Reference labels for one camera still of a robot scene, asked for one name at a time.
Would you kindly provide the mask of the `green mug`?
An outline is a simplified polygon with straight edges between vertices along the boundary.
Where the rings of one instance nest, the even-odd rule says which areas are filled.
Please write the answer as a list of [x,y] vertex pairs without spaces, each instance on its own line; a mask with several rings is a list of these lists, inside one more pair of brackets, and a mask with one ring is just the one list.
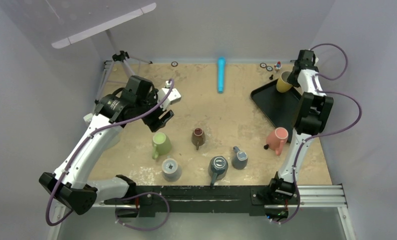
[[157,132],[152,137],[152,159],[166,155],[172,150],[172,143],[169,137],[163,132]]

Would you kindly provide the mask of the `brown mug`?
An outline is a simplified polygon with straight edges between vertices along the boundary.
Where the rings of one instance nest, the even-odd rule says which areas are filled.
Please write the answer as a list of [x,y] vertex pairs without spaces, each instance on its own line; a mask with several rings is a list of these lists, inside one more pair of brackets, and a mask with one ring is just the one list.
[[191,142],[195,146],[195,149],[198,151],[201,146],[203,146],[206,142],[206,135],[203,129],[197,127],[192,131],[191,134]]

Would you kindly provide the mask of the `yellow mug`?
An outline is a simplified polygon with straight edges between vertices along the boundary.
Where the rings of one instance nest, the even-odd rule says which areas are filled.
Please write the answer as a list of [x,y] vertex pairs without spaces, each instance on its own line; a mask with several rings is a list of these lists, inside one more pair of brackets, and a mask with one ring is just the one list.
[[290,71],[284,71],[280,77],[276,81],[276,90],[279,93],[286,93],[288,92],[291,88],[292,85],[288,83],[288,77],[290,76],[291,72]]

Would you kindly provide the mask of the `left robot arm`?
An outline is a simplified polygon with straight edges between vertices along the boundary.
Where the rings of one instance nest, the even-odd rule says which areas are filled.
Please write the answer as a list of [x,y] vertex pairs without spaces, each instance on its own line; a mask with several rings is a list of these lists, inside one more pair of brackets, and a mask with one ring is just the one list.
[[53,200],[78,215],[111,199],[131,204],[136,191],[135,183],[128,177],[117,175],[99,181],[88,178],[103,152],[127,124],[142,120],[156,133],[174,116],[168,107],[180,100],[173,79],[158,90],[150,80],[137,75],[132,75],[125,87],[101,98],[87,130],[69,156],[53,172],[43,172],[39,178],[40,185],[50,194],[46,216],[50,215]]

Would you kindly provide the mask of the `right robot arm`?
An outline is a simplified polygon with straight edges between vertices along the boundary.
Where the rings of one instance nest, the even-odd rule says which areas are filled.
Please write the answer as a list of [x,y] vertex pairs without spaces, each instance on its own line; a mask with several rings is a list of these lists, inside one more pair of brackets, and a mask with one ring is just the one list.
[[268,186],[267,197],[272,203],[282,204],[298,195],[297,180],[308,148],[327,124],[334,99],[323,93],[318,73],[315,53],[300,50],[286,82],[300,87],[302,94],[292,120],[287,156]]

